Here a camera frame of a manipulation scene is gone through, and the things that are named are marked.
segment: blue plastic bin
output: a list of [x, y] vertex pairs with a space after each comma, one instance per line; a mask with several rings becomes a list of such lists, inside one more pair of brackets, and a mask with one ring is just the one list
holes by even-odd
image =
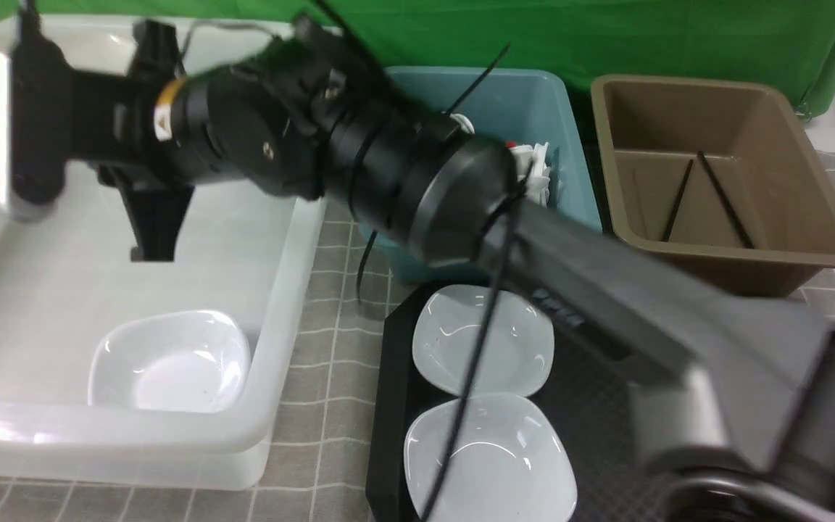
[[[391, 67], [395, 83], [431, 109], [445, 110], [483, 69], [463, 67]], [[562, 80], [544, 70], [495, 69], [457, 109], [473, 121], [476, 133], [519, 144], [549, 142], [547, 164], [553, 167], [549, 206], [589, 227], [601, 230], [586, 156]], [[361, 225], [369, 237], [371, 229]], [[472, 265], [431, 268], [378, 236], [391, 272], [403, 284], [432, 280], [479, 281]]]

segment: brown plastic basin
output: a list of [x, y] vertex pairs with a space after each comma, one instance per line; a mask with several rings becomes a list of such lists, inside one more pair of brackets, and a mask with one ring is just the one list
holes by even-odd
[[[835, 268], [835, 190], [791, 105], [754, 83], [602, 76], [592, 104], [614, 233], [742, 295], [787, 295]], [[752, 241], [744, 248], [713, 174]], [[689, 161], [669, 241], [662, 241]]]

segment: black mat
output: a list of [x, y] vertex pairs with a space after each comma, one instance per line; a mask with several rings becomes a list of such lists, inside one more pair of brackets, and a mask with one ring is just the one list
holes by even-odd
[[[421, 413], [454, 399], [425, 381], [411, 358], [420, 311], [445, 285], [435, 282], [418, 288], [385, 320], [365, 486], [377, 522], [418, 519], [404, 482], [404, 435]], [[633, 432], [623, 381], [558, 336], [550, 377], [530, 399], [547, 414], [576, 473], [579, 502], [574, 522], [660, 519], [658, 501], [666, 479], [647, 478], [633, 466]]]

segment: green cloth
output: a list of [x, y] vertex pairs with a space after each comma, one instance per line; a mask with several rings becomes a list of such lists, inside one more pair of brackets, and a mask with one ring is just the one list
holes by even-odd
[[[17, 0], [0, 0], [0, 20]], [[290, 20], [300, 0], [38, 0], [43, 13]], [[334, 0], [388, 65], [485, 65], [557, 73], [587, 109], [606, 73], [750, 80], [807, 115], [835, 92], [835, 0]]]

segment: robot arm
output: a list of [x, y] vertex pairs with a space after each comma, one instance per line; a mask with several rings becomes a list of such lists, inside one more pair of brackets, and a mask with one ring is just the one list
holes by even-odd
[[[146, 21], [126, 76], [73, 70], [33, 4], [0, 74], [0, 204], [46, 217], [64, 165], [119, 189], [135, 261], [172, 261], [198, 185], [249, 178], [347, 204], [430, 264], [493, 271], [515, 163], [408, 99], [344, 21], [177, 76], [173, 28]], [[637, 453], [681, 476], [671, 520], [835, 521], [835, 327], [802, 304], [730, 297], [521, 202], [504, 283], [632, 384]]]

